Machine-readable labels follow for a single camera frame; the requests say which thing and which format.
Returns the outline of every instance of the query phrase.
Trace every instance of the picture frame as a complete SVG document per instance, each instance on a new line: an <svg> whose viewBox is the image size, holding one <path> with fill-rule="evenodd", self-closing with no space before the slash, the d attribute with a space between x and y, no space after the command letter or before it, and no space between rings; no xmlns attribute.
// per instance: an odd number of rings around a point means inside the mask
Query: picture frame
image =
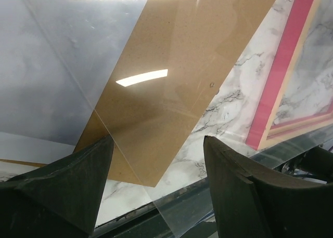
<svg viewBox="0 0 333 238"><path fill-rule="evenodd" d="M273 125L298 57L322 0L295 0L268 75L246 144L262 150L333 124L333 102L327 111Z"/></svg>

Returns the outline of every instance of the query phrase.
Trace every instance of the cardboard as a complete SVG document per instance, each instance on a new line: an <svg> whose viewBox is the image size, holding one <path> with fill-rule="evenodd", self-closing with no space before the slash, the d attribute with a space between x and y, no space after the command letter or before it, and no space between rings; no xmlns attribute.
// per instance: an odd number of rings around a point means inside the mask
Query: cardboard
<svg viewBox="0 0 333 238"><path fill-rule="evenodd" d="M110 132L120 150L109 178L155 186L274 1L148 0L77 149Z"/></svg>

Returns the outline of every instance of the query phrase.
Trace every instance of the wooden frame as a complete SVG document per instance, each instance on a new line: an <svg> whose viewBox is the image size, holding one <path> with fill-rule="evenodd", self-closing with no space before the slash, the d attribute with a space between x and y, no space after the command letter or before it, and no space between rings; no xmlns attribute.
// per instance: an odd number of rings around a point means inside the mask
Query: wooden frame
<svg viewBox="0 0 333 238"><path fill-rule="evenodd" d="M331 103L325 113L272 126L320 3L321 0L294 1L246 140L246 144L255 150L333 123Z"/></svg>

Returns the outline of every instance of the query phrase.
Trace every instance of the brown cardboard sheet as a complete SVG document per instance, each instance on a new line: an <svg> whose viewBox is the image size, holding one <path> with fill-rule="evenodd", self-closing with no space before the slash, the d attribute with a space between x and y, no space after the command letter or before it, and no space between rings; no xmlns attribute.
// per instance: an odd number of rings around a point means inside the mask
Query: brown cardboard sheet
<svg viewBox="0 0 333 238"><path fill-rule="evenodd" d="M155 186L274 1L148 0L76 149L110 132L109 178Z"/></svg>

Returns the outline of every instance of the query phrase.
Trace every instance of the red border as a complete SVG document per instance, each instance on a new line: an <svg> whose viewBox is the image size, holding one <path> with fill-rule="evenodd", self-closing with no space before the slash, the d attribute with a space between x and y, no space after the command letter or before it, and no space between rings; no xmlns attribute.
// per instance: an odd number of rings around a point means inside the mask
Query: red border
<svg viewBox="0 0 333 238"><path fill-rule="evenodd" d="M246 144L258 149L314 0L295 0L268 75Z"/></svg>

